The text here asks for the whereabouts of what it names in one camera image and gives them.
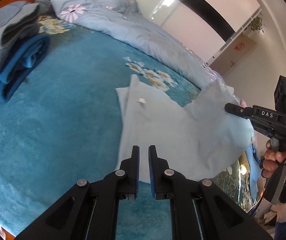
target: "bed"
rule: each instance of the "bed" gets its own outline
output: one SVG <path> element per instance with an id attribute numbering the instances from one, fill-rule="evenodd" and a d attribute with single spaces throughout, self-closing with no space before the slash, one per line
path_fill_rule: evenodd
<path id="1" fill-rule="evenodd" d="M 166 59 L 157 60 L 105 30 L 53 14 L 40 16 L 38 22 L 40 32 L 51 36 L 49 54 L 12 99 L 0 104 L 0 224 L 13 235 L 78 179 L 94 182 L 115 169 L 122 133 L 115 89 L 127 87 L 132 74 L 180 106 L 200 92 L 179 74 L 184 70 L 173 70 L 163 64 Z M 142 66 L 166 79 L 156 84 L 142 75 Z M 249 172 L 241 173 L 241 165 L 248 166 L 246 158 L 213 181 L 248 211 L 253 206 L 246 182 Z M 170 239 L 170 217 L 168 201 L 153 201 L 150 185 L 140 182 L 137 201 L 120 203 L 116 238 Z"/>

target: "light blue towel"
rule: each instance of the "light blue towel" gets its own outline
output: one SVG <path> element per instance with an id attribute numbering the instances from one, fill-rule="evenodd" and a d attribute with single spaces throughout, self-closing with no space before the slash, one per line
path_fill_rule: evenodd
<path id="1" fill-rule="evenodd" d="M 256 154 L 256 149 L 253 144 L 251 144 L 245 150 L 247 160 L 250 164 L 250 192 L 253 201 L 256 201 L 257 194 L 258 194 L 258 179 L 261 177 L 261 169 L 259 168 L 258 163 L 256 162 L 253 154 Z"/>
<path id="2" fill-rule="evenodd" d="M 185 107 L 172 101 L 160 89 L 150 87 L 132 75 L 129 88 L 116 89 L 123 117 L 118 165 L 140 147 L 139 180 L 150 182 L 148 147 L 186 178 L 213 178 L 235 162 L 251 143 L 250 120 L 228 114 L 226 103 L 237 104 L 230 89 L 219 80 L 204 88 Z"/>

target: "blue bedspread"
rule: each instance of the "blue bedspread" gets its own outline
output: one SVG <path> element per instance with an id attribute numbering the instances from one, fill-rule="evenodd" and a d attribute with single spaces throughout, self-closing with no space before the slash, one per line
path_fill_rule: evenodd
<path id="1" fill-rule="evenodd" d="M 115 88 L 128 86 L 142 64 L 163 82 L 147 75 L 140 81 L 165 90 L 180 106 L 199 93 L 174 70 L 109 35 L 40 20 L 41 31 L 57 33 L 49 53 L 0 104 L 0 223 L 14 235 L 78 179 L 93 182 L 114 170 L 122 132 Z M 117 239 L 170 238 L 168 201 L 153 201 L 150 185 L 140 183 L 138 200 L 120 203 Z"/>
<path id="2" fill-rule="evenodd" d="M 102 31 L 152 56 L 200 89 L 218 77 L 192 51 L 139 14 L 135 0 L 51 0 L 62 20 Z"/>

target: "folded clothes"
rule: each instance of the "folded clothes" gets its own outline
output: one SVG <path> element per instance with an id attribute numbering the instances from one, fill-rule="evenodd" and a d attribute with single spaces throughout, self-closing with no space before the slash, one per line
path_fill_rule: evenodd
<path id="1" fill-rule="evenodd" d="M 0 72 L 17 39 L 38 34 L 39 6 L 25 1 L 17 1 L 0 9 Z"/>
<path id="2" fill-rule="evenodd" d="M 0 73 L 1 102 L 12 97 L 26 76 L 46 56 L 49 45 L 50 37 L 45 33 L 15 43 Z"/>

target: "blue folded towel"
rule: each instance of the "blue folded towel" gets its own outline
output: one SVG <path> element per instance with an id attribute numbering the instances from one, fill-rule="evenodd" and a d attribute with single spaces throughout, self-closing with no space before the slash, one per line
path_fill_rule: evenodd
<path id="1" fill-rule="evenodd" d="M 9 101 L 26 76 L 46 56 L 49 46 L 50 37 L 45 33 L 15 43 L 0 73 L 1 102 Z"/>
<path id="2" fill-rule="evenodd" d="M 250 193 L 253 201 L 256 201 L 256 198 L 258 196 L 258 179 L 261 178 L 261 169 L 256 161 L 257 158 L 255 158 L 256 155 L 256 148 L 254 144 L 251 144 L 246 150 L 245 150 L 247 160 L 250 164 Z"/>

